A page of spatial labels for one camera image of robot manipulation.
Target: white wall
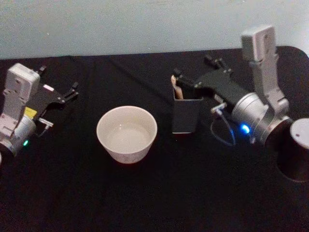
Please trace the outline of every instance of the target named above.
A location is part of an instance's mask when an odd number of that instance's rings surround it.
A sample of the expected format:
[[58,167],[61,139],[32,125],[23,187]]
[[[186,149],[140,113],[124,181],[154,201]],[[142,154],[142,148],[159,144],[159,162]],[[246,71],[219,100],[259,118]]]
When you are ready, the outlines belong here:
[[309,0],[0,0],[0,58],[240,47],[260,24],[309,54]]

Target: black tablecloth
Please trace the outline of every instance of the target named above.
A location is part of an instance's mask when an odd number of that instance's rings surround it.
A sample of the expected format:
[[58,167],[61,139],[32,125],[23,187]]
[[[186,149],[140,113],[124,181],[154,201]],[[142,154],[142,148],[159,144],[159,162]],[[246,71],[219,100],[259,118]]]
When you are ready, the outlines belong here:
[[[309,117],[309,59],[293,47],[278,53],[289,116]],[[223,57],[233,79],[253,90],[240,49],[0,60],[2,86],[16,62],[47,65],[41,81],[61,93],[80,83],[76,101],[46,113],[54,127],[3,167],[1,231],[308,231],[309,184],[284,177],[276,153],[237,132],[234,148],[215,140],[213,101],[203,104],[195,134],[171,134],[172,70],[198,77],[209,70],[205,54]],[[121,105],[146,109],[158,124],[150,152],[134,165],[114,161],[96,137],[100,117]]]

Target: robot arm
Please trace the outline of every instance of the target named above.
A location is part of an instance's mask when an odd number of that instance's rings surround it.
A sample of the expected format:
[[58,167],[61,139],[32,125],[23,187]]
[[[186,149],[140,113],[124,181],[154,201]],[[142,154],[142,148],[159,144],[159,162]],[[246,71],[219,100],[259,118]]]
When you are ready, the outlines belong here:
[[[214,109],[224,108],[234,121],[246,125],[252,143],[257,140],[279,152],[278,165],[283,173],[292,179],[309,179],[309,118],[293,121],[286,115],[289,102],[278,86],[274,28],[253,28],[241,39],[243,57],[253,69],[255,92],[233,82],[231,69],[224,63],[197,81],[176,72],[176,85],[184,96],[215,98],[220,105]],[[206,60],[211,64],[220,61]]]
[[45,66],[38,72],[17,63],[6,76],[4,106],[0,116],[0,165],[8,163],[23,147],[24,142],[35,132],[36,124],[45,124],[45,132],[53,123],[43,119],[50,104],[61,106],[78,95],[74,83],[65,95],[54,88],[40,84],[40,75]]

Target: wire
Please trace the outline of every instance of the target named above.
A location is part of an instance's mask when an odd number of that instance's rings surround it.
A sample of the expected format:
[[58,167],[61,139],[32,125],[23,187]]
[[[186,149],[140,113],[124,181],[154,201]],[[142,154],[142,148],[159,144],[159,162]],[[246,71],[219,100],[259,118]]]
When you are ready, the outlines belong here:
[[214,125],[214,123],[218,120],[217,118],[216,118],[214,121],[212,121],[211,126],[210,126],[210,131],[211,131],[212,135],[213,135],[217,140],[219,140],[221,143],[223,143],[223,144],[225,144],[225,145],[227,145],[227,146],[235,146],[235,145],[236,145],[236,139],[235,139],[235,136],[234,136],[233,129],[231,128],[230,124],[228,123],[227,119],[225,118],[225,116],[224,116],[222,113],[218,114],[218,116],[219,116],[219,117],[223,120],[223,122],[226,124],[228,130],[230,131],[230,134],[231,134],[231,137],[232,137],[232,141],[233,141],[233,142],[230,143],[230,142],[228,142],[228,141],[222,139],[220,136],[218,136],[218,135],[213,131],[213,125]]
[[44,129],[40,134],[35,133],[35,135],[40,138],[42,135],[45,134],[46,131],[47,131],[47,129]]

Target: bowl rim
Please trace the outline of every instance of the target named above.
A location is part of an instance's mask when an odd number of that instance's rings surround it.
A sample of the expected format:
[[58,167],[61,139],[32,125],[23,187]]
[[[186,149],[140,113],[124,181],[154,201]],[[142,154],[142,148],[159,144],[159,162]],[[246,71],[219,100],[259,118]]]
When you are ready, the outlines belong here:
[[[152,136],[152,138],[150,139],[150,142],[145,146],[143,147],[143,149],[138,149],[136,151],[133,151],[133,152],[119,152],[119,151],[115,151],[113,149],[111,149],[110,147],[108,147],[104,142],[102,142],[100,139],[99,139],[99,136],[98,136],[98,127],[99,127],[99,124],[104,120],[104,117],[106,117],[107,114],[110,114],[112,113],[113,111],[116,111],[116,110],[119,110],[120,108],[135,108],[135,109],[138,109],[138,110],[141,110],[141,111],[144,111],[148,116],[150,116],[150,118],[152,119],[152,121],[154,122],[154,127],[155,127],[155,133],[154,135]],[[130,155],[130,154],[134,154],[134,153],[137,153],[137,152],[141,152],[142,150],[148,148],[155,140],[155,137],[157,135],[157,132],[158,132],[158,126],[157,126],[157,123],[156,123],[156,120],[154,118],[154,116],[152,114],[150,114],[147,110],[143,109],[143,108],[140,108],[138,106],[134,106],[134,105],[123,105],[123,106],[118,106],[116,108],[113,108],[111,110],[109,110],[108,112],[106,112],[101,118],[100,120],[98,121],[98,124],[97,124],[97,129],[96,129],[96,133],[97,133],[97,138],[99,140],[99,142],[102,144],[102,146],[113,152],[113,153],[117,153],[119,155]]]

